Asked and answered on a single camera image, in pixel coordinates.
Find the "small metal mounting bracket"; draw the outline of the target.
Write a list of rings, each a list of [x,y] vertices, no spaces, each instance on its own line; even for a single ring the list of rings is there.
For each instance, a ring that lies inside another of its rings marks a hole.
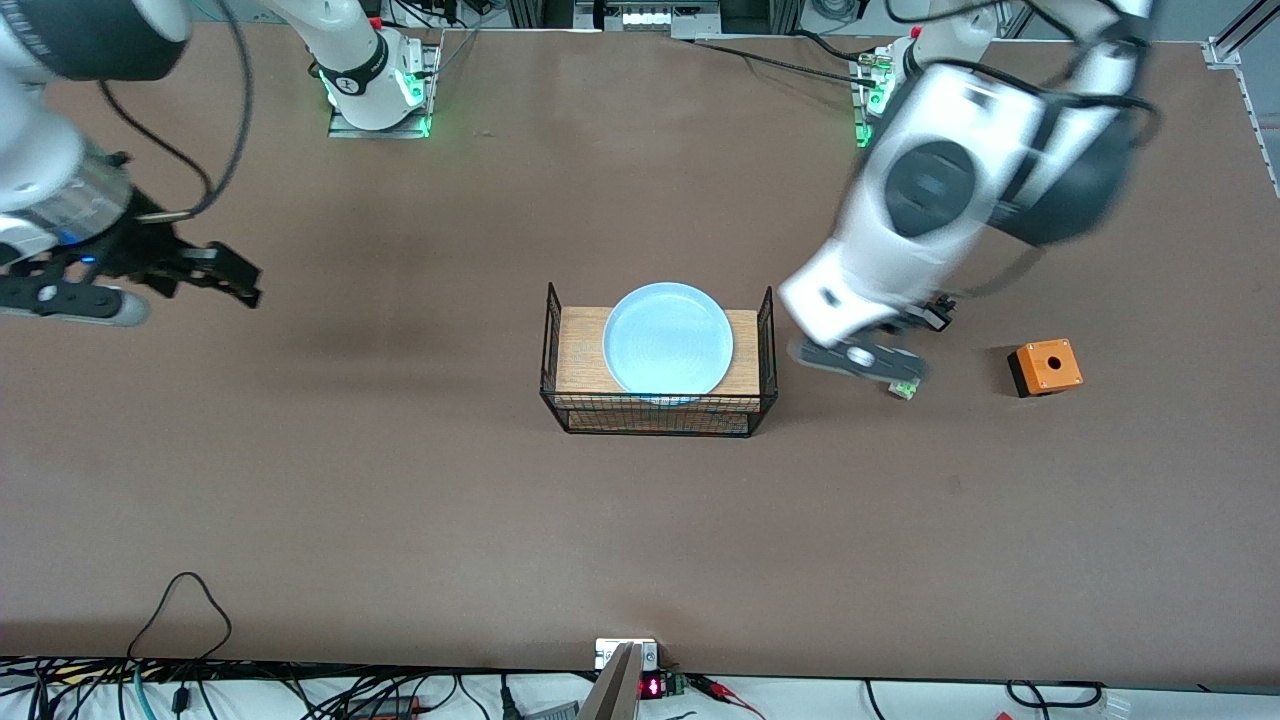
[[[594,669],[600,671],[611,661],[613,653],[623,644],[635,644],[643,673],[659,670],[660,646],[653,638],[598,638],[594,648]]]

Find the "aluminium frame rail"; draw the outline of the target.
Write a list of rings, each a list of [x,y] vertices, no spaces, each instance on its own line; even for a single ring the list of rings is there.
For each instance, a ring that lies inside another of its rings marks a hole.
[[[1275,196],[1280,199],[1280,174],[1277,173],[1280,164],[1274,160],[1274,156],[1280,158],[1280,100],[1271,111],[1266,109],[1261,111],[1256,106],[1242,55],[1248,44],[1261,38],[1276,19],[1280,19],[1280,0],[1249,0],[1235,18],[1229,20],[1216,35],[1211,35],[1201,42],[1199,49],[1207,69],[1231,72],[1268,182]]]

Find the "light blue round plate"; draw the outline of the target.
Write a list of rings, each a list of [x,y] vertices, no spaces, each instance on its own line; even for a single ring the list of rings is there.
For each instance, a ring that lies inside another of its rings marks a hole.
[[[602,352],[614,383],[658,404],[709,395],[727,377],[735,340],[728,313],[676,282],[639,287],[609,311]]]

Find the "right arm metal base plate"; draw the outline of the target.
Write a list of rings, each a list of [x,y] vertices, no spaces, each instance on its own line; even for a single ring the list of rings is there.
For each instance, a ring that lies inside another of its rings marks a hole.
[[[428,138],[440,49],[417,38],[403,37],[387,69],[362,96],[344,96],[326,86],[332,105],[329,135],[333,138]]]

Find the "wooden shelf board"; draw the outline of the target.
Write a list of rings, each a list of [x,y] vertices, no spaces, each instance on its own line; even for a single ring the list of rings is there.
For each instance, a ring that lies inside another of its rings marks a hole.
[[[605,365],[603,336],[608,307],[564,306],[559,315],[556,355],[556,391],[621,393]],[[756,395],[762,391],[762,370],[769,368],[771,325],[760,332],[755,311],[730,309],[726,313],[733,332],[733,357],[713,395]]]

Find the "dark aluminium equipment rack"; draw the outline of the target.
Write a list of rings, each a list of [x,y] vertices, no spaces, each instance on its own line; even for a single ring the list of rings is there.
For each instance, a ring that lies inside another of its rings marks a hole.
[[[673,38],[788,35],[806,0],[492,0],[518,29],[645,32]]]

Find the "black power adapter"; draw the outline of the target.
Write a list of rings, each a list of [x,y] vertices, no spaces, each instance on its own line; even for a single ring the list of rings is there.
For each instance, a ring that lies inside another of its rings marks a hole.
[[[415,694],[388,694],[352,700],[340,720],[419,720],[425,712]]]

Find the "orange button enclosure box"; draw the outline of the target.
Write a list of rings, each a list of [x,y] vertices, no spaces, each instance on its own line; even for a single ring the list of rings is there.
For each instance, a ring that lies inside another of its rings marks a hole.
[[[1069,340],[1046,340],[1019,346],[1007,356],[1018,397],[1057,395],[1083,384],[1084,378]]]

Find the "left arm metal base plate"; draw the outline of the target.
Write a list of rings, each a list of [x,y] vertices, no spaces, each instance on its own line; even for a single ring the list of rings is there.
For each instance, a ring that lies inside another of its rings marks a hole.
[[[865,149],[899,87],[901,60],[895,55],[892,45],[876,47],[869,53],[859,53],[849,63],[855,138],[860,149]]]

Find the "red clip test leads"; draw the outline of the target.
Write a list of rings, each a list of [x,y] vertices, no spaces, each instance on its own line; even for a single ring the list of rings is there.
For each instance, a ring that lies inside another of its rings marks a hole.
[[[684,675],[687,685],[690,685],[696,692],[704,694],[705,697],[721,702],[723,705],[730,705],[736,708],[745,710],[753,714],[759,720],[768,720],[768,717],[755,708],[753,705],[740,698],[733,691],[719,682],[712,680],[709,676],[701,674],[685,674]]]

